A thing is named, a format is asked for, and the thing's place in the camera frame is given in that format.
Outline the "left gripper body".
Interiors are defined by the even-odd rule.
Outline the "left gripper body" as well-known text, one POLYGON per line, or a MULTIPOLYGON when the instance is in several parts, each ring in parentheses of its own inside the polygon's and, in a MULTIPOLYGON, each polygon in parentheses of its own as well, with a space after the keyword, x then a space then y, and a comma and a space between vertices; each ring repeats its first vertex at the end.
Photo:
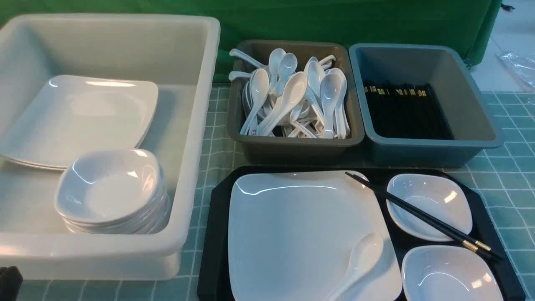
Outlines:
POLYGON ((0 268, 0 300, 16 301, 23 277, 16 266, 0 268))

